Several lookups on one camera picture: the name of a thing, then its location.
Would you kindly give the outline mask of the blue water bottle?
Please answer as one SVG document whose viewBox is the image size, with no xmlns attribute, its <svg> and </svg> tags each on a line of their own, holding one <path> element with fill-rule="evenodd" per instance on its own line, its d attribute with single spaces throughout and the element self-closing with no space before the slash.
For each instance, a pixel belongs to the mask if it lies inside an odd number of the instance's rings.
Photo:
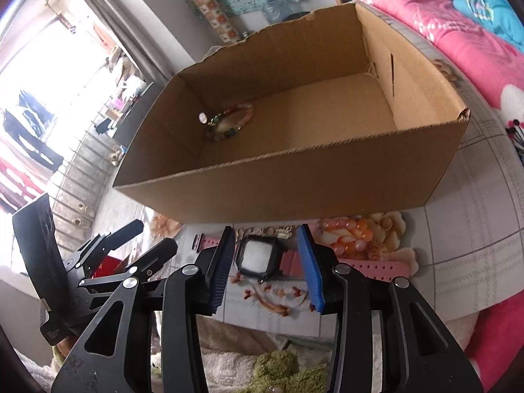
<svg viewBox="0 0 524 393">
<path fill-rule="evenodd" d="M 283 22 L 293 14 L 288 0 L 266 0 L 261 11 L 269 24 Z"/>
</svg>

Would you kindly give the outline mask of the pink floral quilt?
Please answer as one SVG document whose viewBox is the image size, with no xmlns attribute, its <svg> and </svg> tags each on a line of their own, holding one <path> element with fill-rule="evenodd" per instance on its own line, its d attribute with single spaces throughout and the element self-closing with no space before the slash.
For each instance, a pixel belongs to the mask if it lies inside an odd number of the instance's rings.
<svg viewBox="0 0 524 393">
<path fill-rule="evenodd" d="M 485 390 L 523 389 L 523 56 L 451 0 L 356 0 L 413 30 L 470 102 L 458 151 L 421 208 L 405 212 L 414 283 L 466 349 Z"/>
</svg>

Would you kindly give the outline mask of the blue cartoon blanket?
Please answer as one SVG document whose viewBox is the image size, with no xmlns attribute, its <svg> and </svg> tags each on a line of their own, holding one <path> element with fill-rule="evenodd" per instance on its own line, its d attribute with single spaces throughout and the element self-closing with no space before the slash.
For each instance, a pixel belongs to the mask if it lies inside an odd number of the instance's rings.
<svg viewBox="0 0 524 393">
<path fill-rule="evenodd" d="M 523 51 L 524 28 L 507 0 L 453 0 L 454 8 Z"/>
</svg>

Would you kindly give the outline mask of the patterned roll tube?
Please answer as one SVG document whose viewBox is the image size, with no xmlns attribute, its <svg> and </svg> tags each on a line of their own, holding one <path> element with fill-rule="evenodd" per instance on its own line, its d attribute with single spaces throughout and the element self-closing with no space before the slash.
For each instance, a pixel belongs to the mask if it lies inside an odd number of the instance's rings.
<svg viewBox="0 0 524 393">
<path fill-rule="evenodd" d="M 216 0 L 193 0 L 193 2 L 224 45 L 233 45 L 241 41 L 240 34 Z"/>
</svg>

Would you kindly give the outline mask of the green plush toy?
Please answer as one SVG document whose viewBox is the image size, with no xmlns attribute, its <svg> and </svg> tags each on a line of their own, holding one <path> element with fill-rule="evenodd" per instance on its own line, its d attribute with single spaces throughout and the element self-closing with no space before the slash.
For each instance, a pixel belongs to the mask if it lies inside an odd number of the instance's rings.
<svg viewBox="0 0 524 393">
<path fill-rule="evenodd" d="M 326 392 L 326 364 L 309 369 L 299 367 L 297 355 L 276 350 L 257 357 L 251 380 L 239 392 Z"/>
</svg>

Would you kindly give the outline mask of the grey curtain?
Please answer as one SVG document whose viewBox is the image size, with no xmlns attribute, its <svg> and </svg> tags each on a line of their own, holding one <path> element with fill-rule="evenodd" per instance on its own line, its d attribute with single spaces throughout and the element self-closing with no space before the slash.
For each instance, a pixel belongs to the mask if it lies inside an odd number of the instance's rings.
<svg viewBox="0 0 524 393">
<path fill-rule="evenodd" d="M 194 58 L 144 0 L 84 0 L 147 81 L 165 85 Z"/>
</svg>

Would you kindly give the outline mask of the floral bed sheet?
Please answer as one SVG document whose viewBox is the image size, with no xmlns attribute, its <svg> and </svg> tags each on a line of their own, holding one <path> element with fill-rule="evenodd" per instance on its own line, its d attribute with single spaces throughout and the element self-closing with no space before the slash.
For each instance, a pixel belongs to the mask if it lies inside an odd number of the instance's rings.
<svg viewBox="0 0 524 393">
<path fill-rule="evenodd" d="M 362 4 L 264 28 L 187 67 L 114 188 L 192 236 L 307 223 L 405 265 L 445 320 L 523 288 L 523 167 L 487 102 L 410 28 Z"/>
</svg>

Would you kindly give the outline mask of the dark grey cabinet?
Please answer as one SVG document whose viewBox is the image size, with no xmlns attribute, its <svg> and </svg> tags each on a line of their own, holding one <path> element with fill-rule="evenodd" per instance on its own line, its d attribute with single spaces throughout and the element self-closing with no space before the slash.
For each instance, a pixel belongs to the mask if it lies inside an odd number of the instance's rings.
<svg viewBox="0 0 524 393">
<path fill-rule="evenodd" d="M 138 132 L 140 125 L 146 118 L 153 104 L 160 96 L 163 87 L 159 84 L 150 84 L 119 121 L 113 139 L 119 145 L 129 147 L 132 139 Z"/>
</svg>

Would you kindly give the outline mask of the brown cardboard box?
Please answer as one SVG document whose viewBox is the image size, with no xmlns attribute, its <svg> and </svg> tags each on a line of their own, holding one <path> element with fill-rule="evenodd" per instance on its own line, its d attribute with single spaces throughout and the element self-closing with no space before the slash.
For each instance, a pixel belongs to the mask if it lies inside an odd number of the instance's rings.
<svg viewBox="0 0 524 393">
<path fill-rule="evenodd" d="M 430 198 L 469 118 L 396 20 L 337 5 L 173 76 L 114 186 L 185 224 L 410 209 Z"/>
</svg>

